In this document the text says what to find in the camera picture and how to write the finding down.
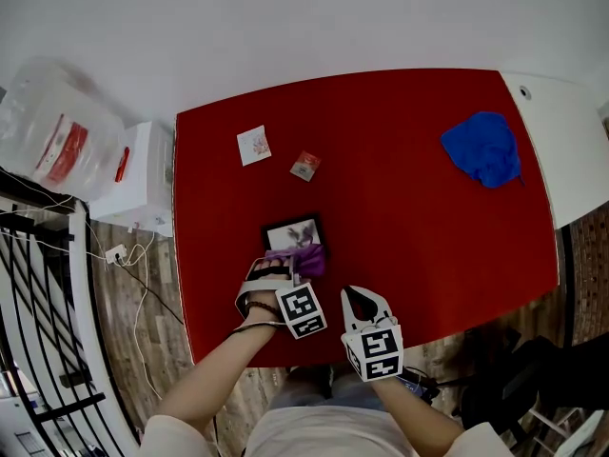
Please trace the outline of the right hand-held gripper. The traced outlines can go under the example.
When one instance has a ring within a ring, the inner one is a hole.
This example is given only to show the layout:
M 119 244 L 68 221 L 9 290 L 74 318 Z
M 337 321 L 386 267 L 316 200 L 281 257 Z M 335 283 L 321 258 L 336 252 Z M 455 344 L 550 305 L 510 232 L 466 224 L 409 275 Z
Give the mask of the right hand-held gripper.
M 341 302 L 348 332 L 342 342 L 347 360 L 360 378 L 368 383 L 401 375 L 402 328 L 387 301 L 367 288 L 343 287 Z

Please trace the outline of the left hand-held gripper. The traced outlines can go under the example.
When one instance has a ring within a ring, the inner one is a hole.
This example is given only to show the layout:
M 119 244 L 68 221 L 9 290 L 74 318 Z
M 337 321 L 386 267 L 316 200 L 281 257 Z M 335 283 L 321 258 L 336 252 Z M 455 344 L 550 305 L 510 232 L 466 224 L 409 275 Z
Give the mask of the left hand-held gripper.
M 327 328 L 321 304 L 307 279 L 312 274 L 301 275 L 295 267 L 293 256 L 288 267 L 270 267 L 255 271 L 255 265 L 267 259 L 256 259 L 240 287 L 235 306 L 245 319 L 254 303 L 247 301 L 251 291 L 274 290 L 279 305 L 278 322 L 270 322 L 273 327 L 287 328 L 295 339 L 317 333 Z

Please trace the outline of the person's left hand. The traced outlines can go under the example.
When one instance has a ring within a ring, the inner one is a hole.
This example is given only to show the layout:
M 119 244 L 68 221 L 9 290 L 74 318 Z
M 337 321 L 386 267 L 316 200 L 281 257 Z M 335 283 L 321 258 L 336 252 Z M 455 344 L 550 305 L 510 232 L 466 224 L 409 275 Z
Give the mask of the person's left hand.
M 273 259 L 258 262 L 254 270 L 260 270 L 270 267 L 288 267 L 288 260 Z M 258 290 L 251 291 L 248 294 L 247 301 L 254 303 L 254 306 L 249 309 L 248 316 L 245 318 L 245 324 L 257 322 L 278 322 L 279 305 L 275 296 L 274 290 Z

